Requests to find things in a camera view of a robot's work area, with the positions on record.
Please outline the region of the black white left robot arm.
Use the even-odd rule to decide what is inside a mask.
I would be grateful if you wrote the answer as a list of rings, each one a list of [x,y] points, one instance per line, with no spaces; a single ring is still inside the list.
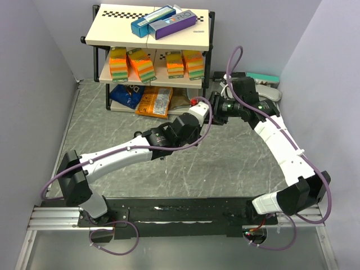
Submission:
[[[145,132],[136,132],[123,144],[90,154],[67,152],[58,169],[58,182],[65,205],[84,209],[98,226],[110,222],[111,211],[103,196],[90,188],[99,178],[132,164],[155,160],[196,145],[206,117],[207,102],[199,101],[188,112]]]

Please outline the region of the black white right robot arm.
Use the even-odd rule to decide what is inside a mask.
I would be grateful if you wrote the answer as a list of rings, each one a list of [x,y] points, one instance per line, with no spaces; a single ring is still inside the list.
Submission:
[[[327,194],[331,181],[328,172],[318,173],[309,165],[304,151],[293,141],[276,103],[281,94],[253,78],[236,78],[229,87],[220,81],[221,92],[213,92],[209,101],[213,108],[213,124],[224,125],[230,117],[241,118],[265,142],[280,166],[287,187],[265,193],[248,201],[246,218],[260,223],[266,214],[298,212],[318,204]]]

